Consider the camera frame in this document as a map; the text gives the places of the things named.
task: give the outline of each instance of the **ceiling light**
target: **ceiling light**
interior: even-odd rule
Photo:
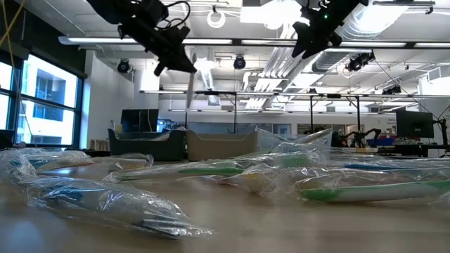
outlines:
[[[59,42],[63,45],[86,45],[86,44],[131,44],[138,43],[132,38],[116,38],[116,37],[66,37],[60,36]],[[231,45],[232,39],[184,39],[185,45]]]
[[[59,42],[63,45],[79,45],[79,44],[137,44],[137,42],[132,38],[108,38],[108,37],[65,37],[60,36]]]
[[[139,91],[139,93],[150,93],[150,94],[185,94],[185,91]]]
[[[172,0],[161,0],[163,4],[174,4],[176,1]],[[228,7],[230,5],[227,1],[189,1],[189,5],[191,6],[223,6]]]
[[[295,46],[295,40],[292,39],[243,39],[242,45],[258,46]]]
[[[236,92],[237,95],[273,96],[273,92]]]
[[[358,49],[358,48],[328,48],[325,52],[331,53],[370,53],[371,49]]]
[[[185,45],[231,45],[232,39],[184,39]]]
[[[220,15],[220,19],[218,21],[212,21],[212,16],[215,13],[218,13]],[[223,11],[210,11],[208,13],[208,16],[206,17],[206,21],[212,28],[221,28],[225,25],[226,22],[225,13]]]
[[[414,47],[425,47],[425,48],[450,48],[450,43],[442,42],[420,42],[416,43]]]
[[[343,41],[340,46],[378,48],[378,47],[405,47],[406,42],[383,42],[383,41]]]

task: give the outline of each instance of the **wooden table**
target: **wooden table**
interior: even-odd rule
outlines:
[[[97,179],[107,173],[60,171]],[[169,240],[63,219],[27,207],[22,193],[0,184],[0,252],[450,252],[450,210],[304,203],[202,179],[135,186],[174,201],[217,234]]]

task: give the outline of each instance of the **fluorescent light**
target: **fluorescent light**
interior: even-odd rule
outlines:
[[[117,37],[65,37],[60,36],[59,42],[63,45],[96,45],[96,44],[131,44],[138,43],[132,38],[120,39]],[[232,39],[184,39],[185,45],[231,45]]]
[[[184,39],[183,44],[185,45],[231,45],[233,43],[232,39]]]
[[[325,52],[331,52],[331,53],[372,53],[372,50],[370,49],[358,49],[358,48],[328,48],[325,50]]]
[[[242,45],[259,45],[259,46],[295,46],[294,39],[243,39]]]
[[[273,92],[236,92],[236,95],[273,96]]]
[[[365,48],[378,48],[378,47],[405,47],[406,42],[383,42],[383,41],[343,41],[340,46],[348,47],[365,47]]]
[[[162,0],[161,3],[163,4],[173,4],[176,1],[172,0]],[[189,4],[192,6],[225,6],[228,7],[230,5],[227,1],[189,1]]]
[[[416,43],[414,47],[425,47],[425,48],[450,48],[450,43],[442,42],[420,42]]]
[[[81,45],[81,44],[137,44],[132,38],[114,38],[114,37],[65,37],[58,38],[63,45]]]
[[[151,94],[185,94],[185,91],[139,91],[140,93],[151,93]]]
[[[227,110],[200,110],[201,112],[229,112]]]

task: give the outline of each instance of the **white wall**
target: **white wall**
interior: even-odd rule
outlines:
[[[80,147],[92,139],[106,139],[111,121],[120,123],[122,110],[133,106],[134,84],[100,61],[93,51],[86,54],[88,78],[84,82]]]

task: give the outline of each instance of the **wall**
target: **wall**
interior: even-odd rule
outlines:
[[[88,78],[84,82],[80,147],[90,148],[92,139],[107,139],[111,121],[118,124],[122,110],[132,107],[134,84],[100,61],[93,51],[86,54]]]
[[[6,7],[6,20],[11,24],[20,4],[14,0],[3,1]],[[0,34],[4,34],[5,30],[3,12],[0,11]],[[79,50],[78,46],[62,45],[58,40],[59,36],[64,34],[33,13],[22,9],[10,31],[10,38],[15,47],[13,54],[26,59],[27,53],[32,52],[64,70],[83,77],[85,50]]]

